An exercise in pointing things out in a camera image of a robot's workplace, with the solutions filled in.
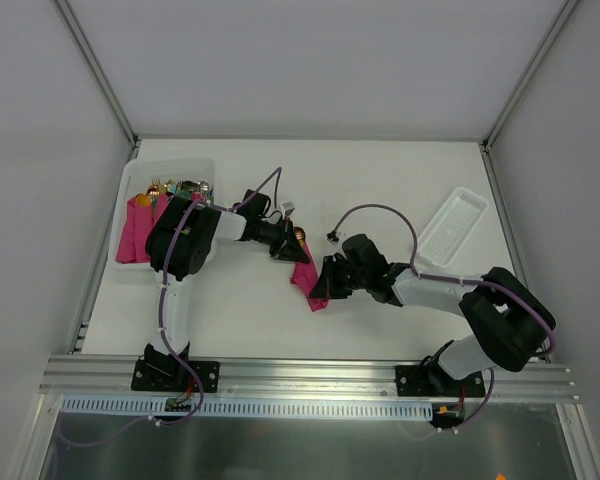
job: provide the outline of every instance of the gray wall panel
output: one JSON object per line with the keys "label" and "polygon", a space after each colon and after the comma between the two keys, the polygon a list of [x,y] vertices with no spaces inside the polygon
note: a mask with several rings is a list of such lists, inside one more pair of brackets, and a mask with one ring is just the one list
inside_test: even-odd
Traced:
{"label": "gray wall panel", "polygon": [[600,0],[584,2],[494,148],[527,276],[600,449]]}
{"label": "gray wall panel", "polygon": [[73,0],[135,130],[482,139],[563,0]]}
{"label": "gray wall panel", "polygon": [[73,329],[127,148],[53,4],[0,1],[0,480]]}

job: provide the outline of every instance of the gold item in basket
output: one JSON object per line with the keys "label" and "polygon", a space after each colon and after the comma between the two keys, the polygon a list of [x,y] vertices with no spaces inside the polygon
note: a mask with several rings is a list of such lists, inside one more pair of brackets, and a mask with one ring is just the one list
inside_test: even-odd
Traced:
{"label": "gold item in basket", "polygon": [[300,246],[304,247],[304,242],[307,238],[307,234],[304,232],[304,230],[300,227],[293,227],[293,233],[296,234],[296,238],[298,239],[298,242],[300,242]]}
{"label": "gold item in basket", "polygon": [[147,195],[151,197],[151,201],[156,204],[158,202],[158,197],[160,196],[160,179],[153,178],[151,180],[151,185],[147,189]]}

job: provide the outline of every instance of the white plastic tray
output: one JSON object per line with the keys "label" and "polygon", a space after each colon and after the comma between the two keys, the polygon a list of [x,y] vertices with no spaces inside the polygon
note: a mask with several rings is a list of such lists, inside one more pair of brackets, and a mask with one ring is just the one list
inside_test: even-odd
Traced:
{"label": "white plastic tray", "polygon": [[489,202],[469,189],[458,187],[447,198],[418,238],[418,257],[447,268],[489,209]]}
{"label": "white plastic tray", "polygon": [[153,178],[161,182],[167,180],[180,181],[206,180],[212,188],[214,182],[214,163],[208,158],[165,158],[160,160],[132,160],[124,167],[116,208],[113,214],[111,237],[109,239],[109,263],[121,270],[150,270],[148,263],[116,262],[118,244],[122,235],[122,227],[127,219],[127,202],[139,193],[143,193],[151,185]]}

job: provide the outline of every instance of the magenta towel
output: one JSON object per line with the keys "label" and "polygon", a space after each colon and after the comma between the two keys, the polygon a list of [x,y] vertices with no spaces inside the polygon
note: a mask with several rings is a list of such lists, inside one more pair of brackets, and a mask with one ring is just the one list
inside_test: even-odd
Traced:
{"label": "magenta towel", "polygon": [[293,275],[291,275],[291,283],[302,290],[305,297],[307,297],[307,302],[309,302],[309,308],[311,308],[312,312],[315,312],[317,310],[327,308],[327,305],[329,305],[329,300],[309,298],[311,290],[313,290],[313,287],[315,287],[316,283],[318,283],[318,272],[316,270],[316,264],[313,263],[313,257],[311,256],[309,247],[306,243],[302,246],[302,249],[309,256],[310,262],[296,262],[296,268],[293,269]]}
{"label": "magenta towel", "polygon": [[122,227],[116,262],[134,263],[136,261],[136,247],[134,242],[135,209],[136,199],[132,198],[127,202],[127,220],[124,222],[124,227]]}
{"label": "magenta towel", "polygon": [[153,228],[153,207],[141,207],[136,205],[135,209],[135,232],[133,242],[136,247],[136,263],[149,263],[149,256],[144,250],[147,237]]}
{"label": "magenta towel", "polygon": [[156,204],[156,211],[153,214],[153,224],[158,223],[158,219],[162,216],[165,209],[169,205],[169,196],[166,193],[161,193],[158,197],[158,203]]}

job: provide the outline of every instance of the purple cable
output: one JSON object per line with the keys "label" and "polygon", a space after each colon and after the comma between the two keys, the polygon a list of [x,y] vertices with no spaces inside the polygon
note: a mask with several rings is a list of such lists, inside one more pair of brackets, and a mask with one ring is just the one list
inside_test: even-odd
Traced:
{"label": "purple cable", "polygon": [[474,418],[476,418],[476,416],[478,415],[478,413],[480,413],[482,411],[482,409],[487,405],[487,403],[489,403],[489,399],[491,398],[491,395],[493,394],[493,386],[496,383],[496,374],[493,371],[493,368],[489,368],[489,373],[491,374],[491,380],[489,380],[489,389],[487,390],[487,394],[484,396],[484,399],[482,400],[482,403],[480,404],[480,406],[478,408],[475,409],[475,411],[469,415],[467,418],[465,418],[462,423],[460,425],[458,425],[456,427],[456,430],[459,430],[460,428],[464,428],[464,426],[471,422]]}
{"label": "purple cable", "polygon": [[244,199],[241,203],[233,206],[233,207],[221,207],[220,205],[211,205],[213,208],[216,208],[218,210],[223,210],[225,212],[235,212],[237,209],[244,207],[247,203],[249,203],[251,200],[253,200],[253,198],[260,193],[260,190],[262,190],[265,185],[267,185],[267,183],[269,183],[271,181],[271,179],[277,175],[278,177],[276,178],[276,186],[274,188],[273,191],[273,206],[274,208],[278,207],[278,185],[280,184],[280,176],[282,175],[282,167],[278,167],[276,168],[273,172],[271,172],[271,175],[269,175],[264,182],[262,182],[260,184],[260,186],[258,188],[256,188],[251,195],[249,195],[246,199]]}
{"label": "purple cable", "polygon": [[547,334],[547,338],[549,339],[549,348],[547,348],[546,350],[543,350],[542,352],[537,353],[537,356],[543,357],[555,350],[555,346],[556,346],[555,335],[553,334],[553,331],[551,330],[549,325],[547,325],[547,322],[545,322],[544,318],[542,318],[538,312],[536,312],[524,300],[522,300],[518,295],[513,293],[508,288],[505,288],[502,285],[498,285],[497,283],[489,282],[486,280],[471,280],[471,279],[463,280],[458,277],[451,277],[451,276],[447,276],[447,275],[435,275],[435,274],[431,274],[431,273],[418,272],[418,270],[416,269],[416,266],[415,266],[416,253],[418,251],[418,235],[416,234],[416,230],[415,230],[415,228],[413,228],[413,225],[411,224],[409,219],[407,217],[405,217],[400,211],[396,210],[395,208],[389,207],[387,205],[382,205],[379,203],[366,203],[363,205],[358,205],[357,207],[353,207],[350,210],[348,210],[347,212],[345,212],[345,214],[342,216],[342,218],[340,218],[340,220],[338,221],[338,223],[336,224],[336,226],[334,227],[334,229],[332,231],[337,232],[338,228],[340,228],[340,225],[342,225],[342,222],[344,222],[345,219],[349,215],[351,215],[356,210],[360,210],[363,208],[380,208],[382,210],[388,210],[388,211],[393,212],[396,215],[398,215],[407,224],[407,226],[409,227],[409,230],[411,231],[411,236],[413,237],[413,249],[411,250],[411,258],[409,259],[409,265],[410,265],[411,271],[418,278],[424,278],[427,280],[437,280],[437,281],[441,281],[441,282],[457,283],[460,285],[465,284],[465,285],[483,286],[483,287],[492,288],[494,290],[498,290],[499,292],[505,294],[511,300],[516,302],[529,315],[531,315],[531,317],[538,323],[538,325],[540,325],[542,330],[544,330],[544,332]]}
{"label": "purple cable", "polygon": [[169,243],[169,248],[167,249],[167,253],[164,257],[164,266],[162,267],[162,285],[163,285],[163,287],[160,290],[160,302],[158,304],[158,326],[161,329],[160,338],[162,338],[164,346],[167,348],[167,350],[169,351],[171,356],[173,358],[175,358],[176,361],[180,365],[182,365],[184,367],[184,369],[195,380],[196,385],[198,385],[198,390],[200,391],[200,399],[198,400],[198,403],[194,408],[189,410],[189,412],[187,412],[187,414],[185,416],[180,417],[178,420],[161,420],[160,423],[164,424],[164,425],[178,425],[180,423],[186,422],[194,413],[196,413],[198,410],[200,410],[200,408],[202,407],[202,402],[204,401],[204,390],[202,388],[202,382],[200,381],[200,377],[198,377],[198,374],[195,372],[195,370],[193,368],[191,368],[189,366],[189,364],[187,362],[185,362],[178,356],[176,351],[169,344],[167,335],[164,333],[164,301],[165,301],[165,297],[167,294],[167,285],[169,282],[169,273],[168,273],[169,261],[171,260],[171,255],[173,254],[173,250],[176,246],[176,242],[178,241],[178,237],[180,236],[180,233],[182,232],[182,229],[184,228],[184,224],[186,223],[187,219],[189,218],[189,215],[191,215],[191,212],[193,212],[193,210],[198,205],[201,205],[201,204],[202,204],[202,202],[199,202],[199,201],[191,202],[189,207],[185,210],[184,214],[182,215],[182,218],[180,219],[180,223],[178,223],[178,226],[176,227],[175,232],[173,233],[173,237],[171,237],[171,243]]}
{"label": "purple cable", "polygon": [[129,423],[127,423],[124,427],[122,427],[120,430],[118,430],[117,432],[115,432],[112,435],[109,435],[106,438],[103,438],[102,440],[97,440],[95,442],[74,442],[73,440],[69,440],[62,433],[62,430],[60,429],[60,427],[62,425],[62,416],[61,416],[60,420],[58,421],[58,425],[56,426],[56,435],[58,436],[58,438],[60,440],[62,440],[64,443],[66,443],[70,447],[76,447],[76,448],[97,447],[98,445],[104,445],[105,443],[110,442],[114,438],[118,437],[118,435],[120,435],[123,432],[126,432],[129,428],[131,428],[132,426],[134,426],[136,423],[141,422],[142,420],[147,420],[147,417],[137,417],[137,418],[134,418]]}
{"label": "purple cable", "polygon": [[[274,203],[274,206],[277,207],[278,206],[278,185],[280,183],[280,176],[282,175],[282,167],[276,168],[271,173],[271,175],[269,175],[265,179],[265,181],[262,182],[260,184],[260,186],[258,188],[256,188],[253,191],[253,193],[251,195],[249,195],[249,197],[247,197],[247,199],[244,200],[242,203],[236,205],[235,207],[231,207],[231,208],[220,207],[218,205],[213,205],[213,207],[218,208],[220,210],[229,211],[229,212],[236,211],[238,208],[249,203],[256,196],[256,194],[258,194],[260,192],[260,190],[262,190],[265,187],[265,185],[267,185],[267,183],[269,183],[271,181],[271,179],[275,175],[277,175],[277,178],[276,178],[275,190],[273,192],[273,203]],[[185,211],[185,213],[182,215],[182,218],[180,219],[180,223],[178,224],[178,226],[175,229],[174,235],[171,238],[171,243],[169,243],[169,248],[167,249],[167,253],[164,258],[164,267],[162,269],[162,284],[163,285],[167,285],[167,283],[168,283],[169,276],[168,276],[167,270],[169,267],[169,261],[171,260],[171,255],[175,248],[176,242],[178,241],[178,237],[180,236],[180,233],[182,232],[184,224],[187,221],[187,219],[189,218],[189,215],[191,215],[191,212],[193,211],[193,209],[197,205],[201,205],[201,204],[202,204],[202,202],[200,202],[200,201],[192,202],[189,205],[189,207],[187,208],[187,210]],[[164,333],[164,302],[165,302],[166,293],[167,293],[167,288],[163,287],[160,291],[160,300],[158,303],[158,325],[159,325],[159,328],[162,329],[162,331],[160,332],[160,338],[164,342],[164,346],[169,351],[169,354],[171,356],[173,356],[176,359],[176,361],[185,368],[185,370],[187,370],[187,372],[193,377],[194,381],[198,385],[198,389],[200,390],[200,399],[198,400],[198,403],[186,415],[184,415],[183,417],[180,417],[178,420],[161,420],[160,421],[161,425],[178,425],[180,423],[186,422],[189,418],[191,418],[192,415],[194,415],[197,411],[200,410],[200,408],[202,407],[202,402],[204,401],[204,390],[202,388],[202,382],[200,381],[200,377],[198,377],[198,374],[195,372],[195,370],[193,370],[189,366],[189,364],[187,362],[182,360],[178,356],[178,354],[173,350],[173,348],[169,344],[169,340],[167,339],[166,334]],[[142,420],[146,420],[147,418],[150,418],[150,417],[142,416],[142,417],[134,418],[132,421],[127,423],[125,426],[123,426],[120,430],[118,430],[114,434],[112,434],[106,438],[103,438],[101,440],[97,440],[95,442],[74,442],[73,440],[69,440],[67,437],[65,437],[60,429],[60,426],[62,424],[62,416],[60,417],[60,420],[58,421],[56,430],[57,430],[58,438],[71,447],[77,447],[77,448],[97,447],[98,445],[104,445],[105,443],[108,443],[111,440],[117,438],[119,435],[126,432],[129,428],[131,428],[135,424],[141,422]]]}

